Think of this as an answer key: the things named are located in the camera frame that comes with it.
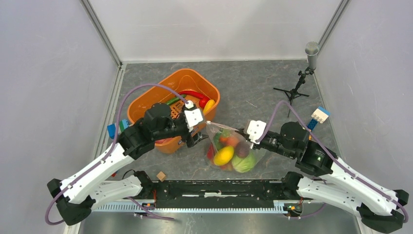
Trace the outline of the orange carrot green top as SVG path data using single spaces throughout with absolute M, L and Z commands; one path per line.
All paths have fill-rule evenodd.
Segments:
M 236 132 L 232 130 L 224 129 L 222 130 L 222 133 L 219 137 L 219 142 L 223 146 L 236 147 L 236 145 L 240 142 L 240 140 Z

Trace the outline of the dark purple plum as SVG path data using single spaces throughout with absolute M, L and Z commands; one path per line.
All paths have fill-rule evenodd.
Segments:
M 235 155 L 239 158 L 246 158 L 249 156 L 250 146 L 247 142 L 239 142 L 235 147 Z

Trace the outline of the yellow mango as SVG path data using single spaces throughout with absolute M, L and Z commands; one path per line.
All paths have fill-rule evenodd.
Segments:
M 234 156 L 235 149 L 233 146 L 225 146 L 220 149 L 213 157 L 213 163 L 216 166 L 223 166 L 229 163 Z

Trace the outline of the clear zip top bag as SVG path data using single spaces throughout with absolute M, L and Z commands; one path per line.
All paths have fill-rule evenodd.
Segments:
M 247 173 L 264 158 L 264 149 L 253 149 L 242 131 L 226 125 L 208 122 L 206 132 L 210 145 L 206 154 L 209 163 L 216 169 Z

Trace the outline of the green round fruit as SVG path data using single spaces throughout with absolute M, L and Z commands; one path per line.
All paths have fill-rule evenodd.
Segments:
M 239 173 L 246 173 L 252 170 L 257 163 L 255 154 L 251 151 L 247 157 L 241 158 L 234 156 L 231 160 L 233 170 Z

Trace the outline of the orange plastic tub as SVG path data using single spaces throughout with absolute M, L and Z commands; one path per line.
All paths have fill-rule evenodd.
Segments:
M 216 109 L 220 102 L 221 95 L 219 90 L 210 83 L 206 78 L 200 75 L 197 71 L 192 69 L 180 69 L 167 78 L 159 82 L 176 92 L 185 90 L 195 91 L 215 101 L 208 111 L 204 113 L 205 119 L 212 121 L 216 115 Z M 144 112 L 153 104 L 161 102 L 165 103 L 174 98 L 175 95 L 165 89 L 159 87 L 152 87 L 139 97 L 137 97 L 127 109 L 127 116 L 131 123 L 144 116 Z M 185 144 L 180 137 L 175 137 L 162 143 L 156 143 L 155 148 L 165 154 L 172 154 Z

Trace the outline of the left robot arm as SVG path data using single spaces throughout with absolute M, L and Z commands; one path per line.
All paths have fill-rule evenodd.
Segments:
M 71 226 L 83 221 L 98 204 L 105 204 L 123 196 L 148 198 L 153 185 L 139 176 L 130 176 L 121 181 L 117 188 L 99 188 L 99 185 L 114 172 L 151 151 L 157 140 L 181 137 L 187 147 L 202 140 L 193 136 L 193 128 L 204 123 L 203 111 L 190 103 L 177 118 L 172 118 L 171 108 L 156 103 L 142 118 L 126 128 L 113 139 L 111 146 L 98 158 L 74 175 L 64 179 L 52 179 L 47 187 L 53 197 L 62 221 Z

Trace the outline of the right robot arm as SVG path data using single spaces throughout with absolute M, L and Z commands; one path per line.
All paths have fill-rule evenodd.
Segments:
M 384 234 L 402 228 L 406 215 L 398 212 L 408 203 L 404 190 L 389 190 L 354 171 L 333 151 L 309 137 L 298 122 L 287 122 L 281 131 L 265 133 L 266 123 L 250 121 L 242 135 L 252 149 L 266 149 L 296 160 L 300 173 L 288 172 L 281 192 L 288 199 L 315 199 L 359 217 L 364 225 Z

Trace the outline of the yellow chili pepper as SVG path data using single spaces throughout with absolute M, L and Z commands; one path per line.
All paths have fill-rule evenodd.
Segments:
M 214 105 L 216 104 L 215 100 L 210 99 L 204 106 L 203 113 L 207 113 Z

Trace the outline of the red chili pepper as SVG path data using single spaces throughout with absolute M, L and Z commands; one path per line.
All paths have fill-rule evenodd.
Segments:
M 195 97 L 195 98 L 198 98 L 199 100 L 202 99 L 202 98 L 204 98 L 204 97 L 207 97 L 207 96 L 205 96 L 204 94 L 201 94 L 201 93 L 198 93 L 198 92 L 192 91 L 192 90 L 184 90 L 184 91 L 179 92 L 179 94 L 180 94 L 180 95 L 193 96 L 193 97 Z

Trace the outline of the orange yellow toy block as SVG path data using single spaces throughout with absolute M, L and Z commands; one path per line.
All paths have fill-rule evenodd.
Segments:
M 318 124 L 318 121 L 316 119 L 311 119 L 310 122 L 307 124 L 307 128 L 310 131 L 313 131 L 317 124 Z

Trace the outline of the small wooden cube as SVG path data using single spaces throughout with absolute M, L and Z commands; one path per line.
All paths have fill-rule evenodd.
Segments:
M 167 176 L 164 172 L 160 171 L 156 177 L 158 178 L 159 181 L 163 182 L 167 179 Z

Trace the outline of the white blue toy block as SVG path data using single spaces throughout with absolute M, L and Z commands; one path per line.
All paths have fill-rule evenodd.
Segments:
M 316 120 L 320 124 L 323 124 L 329 116 L 330 112 L 321 106 L 319 106 L 311 115 L 312 119 Z

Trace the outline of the microphone on tripod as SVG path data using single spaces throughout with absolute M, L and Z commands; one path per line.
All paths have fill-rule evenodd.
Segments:
M 292 105 L 292 102 L 295 98 L 309 97 L 309 95 L 307 94 L 299 93 L 298 89 L 303 84 L 305 84 L 305 78 L 307 76 L 314 74 L 314 71 L 317 68 L 317 59 L 318 59 L 319 51 L 320 51 L 320 46 L 317 42 L 315 41 L 308 42 L 305 46 L 305 53 L 307 55 L 308 66 L 304 71 L 300 70 L 298 72 L 299 80 L 297 81 L 296 86 L 291 90 L 285 90 L 285 89 L 280 89 L 280 88 L 275 88 L 275 87 L 273 88 L 273 90 L 284 92 L 284 94 L 287 96 L 287 99 L 290 105 Z

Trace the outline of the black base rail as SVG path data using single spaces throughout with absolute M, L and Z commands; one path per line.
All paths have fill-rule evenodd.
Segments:
M 271 208 L 275 200 L 300 200 L 280 180 L 166 180 L 144 185 L 134 199 L 153 199 L 156 208 Z

